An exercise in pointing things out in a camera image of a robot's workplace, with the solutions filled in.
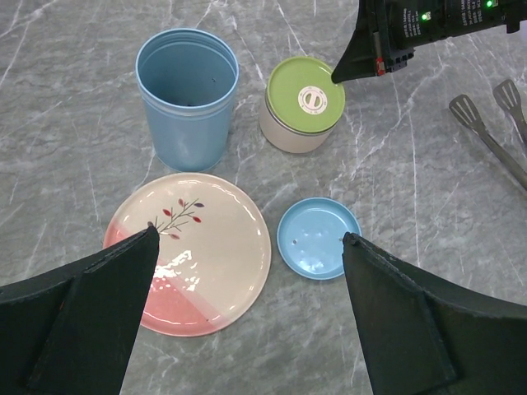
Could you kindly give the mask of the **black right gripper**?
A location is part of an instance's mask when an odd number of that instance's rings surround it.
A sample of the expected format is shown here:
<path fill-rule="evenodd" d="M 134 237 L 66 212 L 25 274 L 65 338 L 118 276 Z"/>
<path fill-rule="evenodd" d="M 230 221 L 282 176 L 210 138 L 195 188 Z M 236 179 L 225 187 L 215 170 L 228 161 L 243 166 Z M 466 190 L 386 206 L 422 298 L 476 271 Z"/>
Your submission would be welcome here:
<path fill-rule="evenodd" d="M 331 75 L 333 83 L 380 77 L 406 67 L 419 36 L 420 1 L 360 1 L 357 23 Z"/>

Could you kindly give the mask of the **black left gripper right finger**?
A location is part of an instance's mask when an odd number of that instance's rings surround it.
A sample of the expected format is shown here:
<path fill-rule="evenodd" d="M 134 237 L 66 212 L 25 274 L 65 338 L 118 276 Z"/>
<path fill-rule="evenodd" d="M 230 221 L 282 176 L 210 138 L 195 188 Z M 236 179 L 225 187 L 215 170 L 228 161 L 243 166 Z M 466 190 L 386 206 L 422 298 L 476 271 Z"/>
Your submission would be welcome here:
<path fill-rule="evenodd" d="M 343 237 L 347 288 L 375 394 L 524 394 L 526 307 Z"/>

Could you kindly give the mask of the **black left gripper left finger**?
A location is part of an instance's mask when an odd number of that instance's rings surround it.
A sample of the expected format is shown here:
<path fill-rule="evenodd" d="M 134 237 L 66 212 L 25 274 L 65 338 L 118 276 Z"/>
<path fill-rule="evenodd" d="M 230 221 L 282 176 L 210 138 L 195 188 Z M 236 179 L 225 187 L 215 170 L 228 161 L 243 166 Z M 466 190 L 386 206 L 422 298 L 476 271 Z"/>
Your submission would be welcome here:
<path fill-rule="evenodd" d="M 148 226 L 1 288 L 3 394 L 118 394 L 155 271 Z"/>

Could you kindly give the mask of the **green round lid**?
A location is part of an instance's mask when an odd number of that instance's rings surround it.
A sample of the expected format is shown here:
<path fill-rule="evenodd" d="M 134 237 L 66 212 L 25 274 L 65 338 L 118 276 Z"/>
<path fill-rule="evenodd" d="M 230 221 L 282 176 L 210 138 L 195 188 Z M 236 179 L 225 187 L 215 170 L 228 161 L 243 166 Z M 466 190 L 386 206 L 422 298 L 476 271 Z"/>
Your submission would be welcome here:
<path fill-rule="evenodd" d="M 286 127 L 304 134 L 332 128 L 346 104 L 344 88 L 333 83 L 332 71 L 326 63 L 308 56 L 280 62 L 266 88 L 271 113 Z"/>

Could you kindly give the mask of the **beige steel bowl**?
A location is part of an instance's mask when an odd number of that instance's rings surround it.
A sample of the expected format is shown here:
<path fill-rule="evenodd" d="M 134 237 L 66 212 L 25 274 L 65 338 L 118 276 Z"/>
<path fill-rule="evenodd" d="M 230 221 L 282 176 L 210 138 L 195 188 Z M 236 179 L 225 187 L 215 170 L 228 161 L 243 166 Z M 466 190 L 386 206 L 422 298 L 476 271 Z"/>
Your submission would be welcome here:
<path fill-rule="evenodd" d="M 259 128 L 276 148 L 292 154 L 304 154 L 316 150 L 333 131 L 331 127 L 326 131 L 312 134 L 289 128 L 273 114 L 265 99 L 260 104 Z"/>

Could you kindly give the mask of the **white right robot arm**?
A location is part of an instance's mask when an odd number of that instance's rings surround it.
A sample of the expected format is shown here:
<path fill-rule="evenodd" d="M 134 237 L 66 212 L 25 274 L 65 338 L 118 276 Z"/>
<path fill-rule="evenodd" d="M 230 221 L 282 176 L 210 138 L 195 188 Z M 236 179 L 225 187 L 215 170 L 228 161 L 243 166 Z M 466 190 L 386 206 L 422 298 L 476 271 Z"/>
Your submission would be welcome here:
<path fill-rule="evenodd" d="M 525 19 L 525 0 L 360 1 L 356 28 L 331 79 L 338 84 L 396 72 L 416 47 L 496 26 L 512 34 Z"/>

